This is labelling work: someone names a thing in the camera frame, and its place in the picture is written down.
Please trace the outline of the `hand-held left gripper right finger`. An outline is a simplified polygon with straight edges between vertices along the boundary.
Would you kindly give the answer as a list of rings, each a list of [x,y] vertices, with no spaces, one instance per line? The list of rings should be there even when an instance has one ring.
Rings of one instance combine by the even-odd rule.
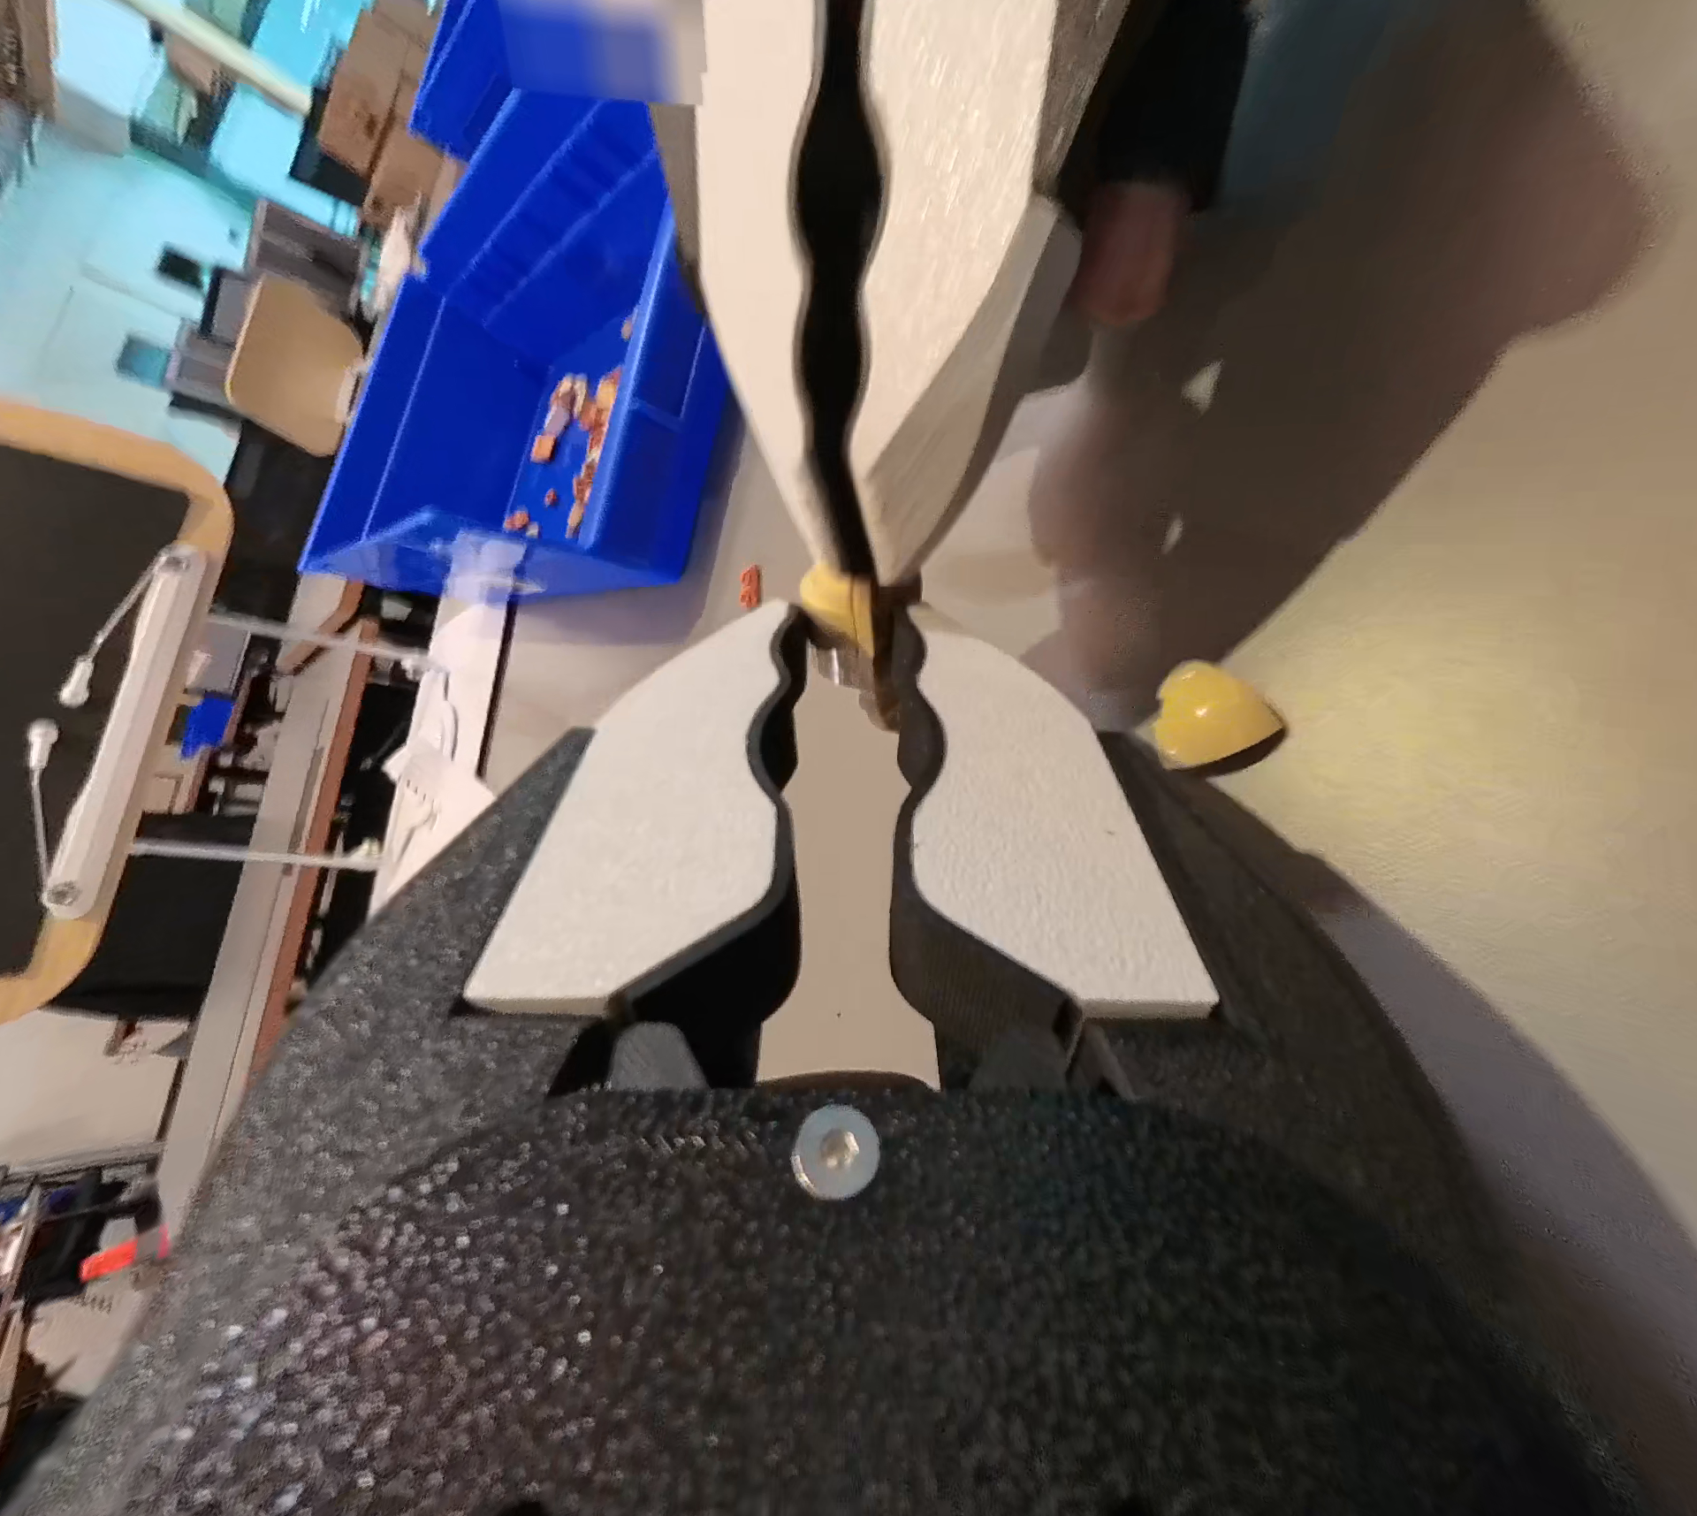
[[[1216,980],[1092,721],[929,603],[894,625],[904,796],[890,978],[935,1084],[1004,1043],[1065,1074],[1086,1029],[1218,1015]]]

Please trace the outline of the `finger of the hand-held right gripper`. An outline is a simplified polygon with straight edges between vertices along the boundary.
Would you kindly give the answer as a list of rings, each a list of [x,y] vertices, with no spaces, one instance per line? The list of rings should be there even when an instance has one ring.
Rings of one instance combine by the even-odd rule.
[[[1076,243],[1039,192],[1059,0],[864,0],[882,205],[859,280],[847,468],[882,586],[913,576],[1000,446]]]
[[[727,376],[815,560],[870,574],[847,433],[874,239],[860,0],[704,0],[698,280]]]

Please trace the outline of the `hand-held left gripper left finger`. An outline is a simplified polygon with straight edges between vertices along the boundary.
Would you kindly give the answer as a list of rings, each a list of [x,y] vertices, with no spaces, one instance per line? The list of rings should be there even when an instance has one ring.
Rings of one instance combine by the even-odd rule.
[[[802,684],[802,615],[770,599],[627,688],[582,741],[464,1003],[664,1023],[709,1084],[751,1084],[798,972],[784,784]]]

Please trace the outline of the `tan curved brick assembly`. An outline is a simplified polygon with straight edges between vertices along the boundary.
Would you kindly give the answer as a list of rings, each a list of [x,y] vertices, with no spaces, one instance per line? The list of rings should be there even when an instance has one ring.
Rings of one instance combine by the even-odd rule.
[[[798,607],[808,623],[811,668],[829,684],[851,690],[880,731],[900,725],[894,678],[898,621],[921,597],[921,576],[882,586],[868,574],[849,574],[825,562],[809,566],[798,584]]]

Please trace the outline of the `grey desk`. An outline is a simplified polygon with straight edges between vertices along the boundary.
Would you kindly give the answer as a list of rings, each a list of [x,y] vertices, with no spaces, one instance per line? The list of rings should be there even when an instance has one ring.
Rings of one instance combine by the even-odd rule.
[[[1453,1113],[1537,1325],[1692,1511],[1692,0],[1261,0],[1161,313],[1029,399],[925,596],[1129,727]]]

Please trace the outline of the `person's right hand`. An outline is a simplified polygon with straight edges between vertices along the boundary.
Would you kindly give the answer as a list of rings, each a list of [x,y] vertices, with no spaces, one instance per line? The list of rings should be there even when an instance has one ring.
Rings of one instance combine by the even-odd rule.
[[[1072,309],[1108,329],[1153,317],[1167,297],[1188,217],[1188,190],[1178,184],[1098,184],[1070,278]]]

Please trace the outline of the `tan dome brick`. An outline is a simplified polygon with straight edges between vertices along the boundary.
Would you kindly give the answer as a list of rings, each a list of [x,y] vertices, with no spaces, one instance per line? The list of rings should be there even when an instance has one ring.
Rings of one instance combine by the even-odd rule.
[[[1251,762],[1284,735],[1276,707],[1216,662],[1178,662],[1159,684],[1151,747],[1165,770],[1208,772]]]

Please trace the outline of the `white printed paper bag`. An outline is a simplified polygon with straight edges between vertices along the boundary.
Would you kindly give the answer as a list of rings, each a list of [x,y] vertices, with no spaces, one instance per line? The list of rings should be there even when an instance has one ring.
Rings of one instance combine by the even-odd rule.
[[[411,717],[384,762],[392,782],[370,913],[384,909],[494,801],[482,752],[498,699],[509,605],[441,597]]]

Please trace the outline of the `pile of tan brown bricks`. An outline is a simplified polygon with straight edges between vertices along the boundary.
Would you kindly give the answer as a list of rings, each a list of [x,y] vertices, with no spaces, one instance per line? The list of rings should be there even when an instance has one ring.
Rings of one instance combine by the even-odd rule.
[[[633,325],[629,309],[545,368],[539,405],[519,439],[519,468],[501,519],[507,535],[547,543],[582,537]]]

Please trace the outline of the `blue plastic bin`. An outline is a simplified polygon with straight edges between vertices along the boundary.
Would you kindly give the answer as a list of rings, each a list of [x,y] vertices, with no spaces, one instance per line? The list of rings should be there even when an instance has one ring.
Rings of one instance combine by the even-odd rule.
[[[498,0],[443,0],[409,131],[468,162],[513,90]]]
[[[676,582],[729,401],[676,246],[649,107],[513,93],[396,292],[299,568],[515,599]],[[633,309],[574,543],[507,535],[545,368]]]

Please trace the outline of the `stack of cardboard boxes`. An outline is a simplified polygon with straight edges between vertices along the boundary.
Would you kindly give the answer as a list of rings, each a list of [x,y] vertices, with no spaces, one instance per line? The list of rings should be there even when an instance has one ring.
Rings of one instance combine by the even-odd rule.
[[[462,168],[411,123],[437,21],[427,0],[370,0],[313,88],[305,144],[315,162],[303,180],[364,227],[429,207]]]

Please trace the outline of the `light wooden chair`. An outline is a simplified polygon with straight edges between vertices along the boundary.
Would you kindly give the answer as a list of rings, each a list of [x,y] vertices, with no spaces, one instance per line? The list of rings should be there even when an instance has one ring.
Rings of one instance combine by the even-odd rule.
[[[260,274],[231,344],[225,401],[309,456],[337,452],[366,348],[346,319],[294,278]]]

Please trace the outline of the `black board with wooden rim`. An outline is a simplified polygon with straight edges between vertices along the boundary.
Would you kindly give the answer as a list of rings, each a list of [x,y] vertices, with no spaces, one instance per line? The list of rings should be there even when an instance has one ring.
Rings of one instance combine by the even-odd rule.
[[[44,803],[58,825],[91,762],[129,639],[101,650],[86,703],[64,713],[56,692],[72,658],[168,543],[207,556],[201,619],[231,543],[223,484],[170,443],[9,397],[1,403],[1,1019],[50,1003],[91,960],[129,856],[95,909],[50,921],[31,845],[25,733],[58,723]]]

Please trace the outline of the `white metal bracket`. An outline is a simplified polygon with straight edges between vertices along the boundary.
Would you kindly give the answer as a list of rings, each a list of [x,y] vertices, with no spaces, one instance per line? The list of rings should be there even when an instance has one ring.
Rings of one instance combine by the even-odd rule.
[[[188,541],[164,545],[72,658],[56,692],[64,713],[80,709],[93,688],[95,664],[115,633],[129,648],[91,762],[58,825],[44,803],[44,774],[58,739],[58,723],[38,717],[25,733],[25,778],[38,901],[50,921],[89,915],[107,878],[129,856],[139,821],[135,803],[166,707],[176,699],[186,650],[201,619],[207,556]]]

